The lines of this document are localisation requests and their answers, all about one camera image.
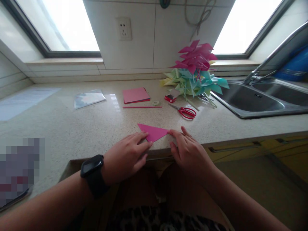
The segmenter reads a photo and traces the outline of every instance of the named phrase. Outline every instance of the black smartwatch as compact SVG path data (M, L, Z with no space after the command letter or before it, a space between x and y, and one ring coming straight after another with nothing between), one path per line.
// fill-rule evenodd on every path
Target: black smartwatch
M80 176L85 178L94 199L101 197L109 190L102 176L102 166L104 164L104 156L96 155L89 160L86 160L81 165Z

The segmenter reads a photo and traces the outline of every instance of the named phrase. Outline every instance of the stainless steel sink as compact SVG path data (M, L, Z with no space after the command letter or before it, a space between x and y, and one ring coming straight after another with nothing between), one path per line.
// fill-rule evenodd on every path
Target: stainless steel sink
M253 84L255 89L291 104L308 106L308 94L276 83Z
M280 80L247 86L242 80L228 81L230 89L211 93L240 118L308 113L308 89Z

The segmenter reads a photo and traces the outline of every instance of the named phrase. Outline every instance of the cabinet handle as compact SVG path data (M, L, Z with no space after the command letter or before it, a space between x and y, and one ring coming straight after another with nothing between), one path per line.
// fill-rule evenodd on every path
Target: cabinet handle
M147 161L162 160L162 159L172 159L172 158L173 158L173 156L160 157L160 158L154 158L154 159L147 159Z
M296 143L296 142L301 142L301 141L308 141L308 138L303 138L303 139L297 139L297 140L291 140L291 141L287 141L284 139L276 139L279 143L283 143L283 144L288 144L288 143Z
M226 149L214 149L209 148L211 152L224 152L224 151L236 151L236 150L243 150L243 149L250 149L250 148L257 148L261 147L262 145L259 142L253 142L253 145L250 146L242 146L242 147L235 147L235 148L226 148Z

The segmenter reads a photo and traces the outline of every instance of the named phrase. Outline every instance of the cardboard box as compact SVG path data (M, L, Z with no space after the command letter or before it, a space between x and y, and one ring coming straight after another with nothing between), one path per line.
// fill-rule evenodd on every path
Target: cardboard box
M172 89L169 95L165 95L165 100L167 100L170 103L173 103L176 101L176 98L180 95L181 93L178 90Z

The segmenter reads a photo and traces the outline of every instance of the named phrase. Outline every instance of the faucet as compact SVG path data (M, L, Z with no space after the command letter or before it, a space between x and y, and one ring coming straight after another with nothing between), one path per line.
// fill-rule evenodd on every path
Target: faucet
M253 70L246 79L243 80L243 84L251 85L252 83L261 82L265 80L269 75L274 74L276 71L261 77L259 76L260 70L275 56L277 55L296 35L298 35L302 30L308 26L308 21L293 31L280 45L277 47L255 70Z

